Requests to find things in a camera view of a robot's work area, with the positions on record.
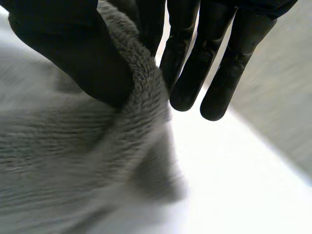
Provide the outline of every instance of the towel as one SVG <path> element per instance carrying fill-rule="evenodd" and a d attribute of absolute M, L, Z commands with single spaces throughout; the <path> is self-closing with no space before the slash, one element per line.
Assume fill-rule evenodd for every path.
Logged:
<path fill-rule="evenodd" d="M 122 110 L 1 31 L 0 234 L 87 234 L 125 203 L 179 195 L 162 74 L 124 13 L 106 1 L 98 11 L 133 71 Z"/>

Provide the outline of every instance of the plush texture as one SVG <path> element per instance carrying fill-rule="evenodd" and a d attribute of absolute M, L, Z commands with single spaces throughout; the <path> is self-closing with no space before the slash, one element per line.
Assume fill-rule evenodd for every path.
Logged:
<path fill-rule="evenodd" d="M 175 198 L 181 180 L 161 72 L 132 21 L 105 1 L 98 11 L 134 74 L 122 110 L 37 55 L 0 56 L 0 234 L 86 234 L 126 202 Z M 42 76 L 27 80 L 17 66 Z"/>

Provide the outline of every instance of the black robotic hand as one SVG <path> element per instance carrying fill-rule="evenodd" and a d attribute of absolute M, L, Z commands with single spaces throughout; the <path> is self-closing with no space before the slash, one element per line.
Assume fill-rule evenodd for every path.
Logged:
<path fill-rule="evenodd" d="M 132 72 L 113 44 L 98 0 L 0 0 L 15 34 L 93 98 L 120 108 Z"/>
<path fill-rule="evenodd" d="M 208 120 L 223 117 L 256 46 L 270 32 L 279 16 L 297 0 L 167 0 L 170 36 L 160 63 L 171 105 L 187 111 L 194 104 L 232 19 L 231 37 L 219 69 L 201 104 Z M 137 0 L 141 39 L 156 54 L 162 37 L 165 0 Z M 195 20 L 199 23 L 194 48 L 189 49 Z"/>

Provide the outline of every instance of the white surface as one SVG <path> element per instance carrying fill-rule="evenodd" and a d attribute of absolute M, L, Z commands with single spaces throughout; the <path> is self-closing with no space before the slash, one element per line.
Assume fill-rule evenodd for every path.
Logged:
<path fill-rule="evenodd" d="M 1 41 L 14 43 L 4 31 Z M 134 204 L 109 216 L 93 234 L 312 233 L 311 189 L 231 110 L 221 121 L 204 120 L 203 95 L 191 111 L 174 112 L 187 199 L 168 207 Z"/>

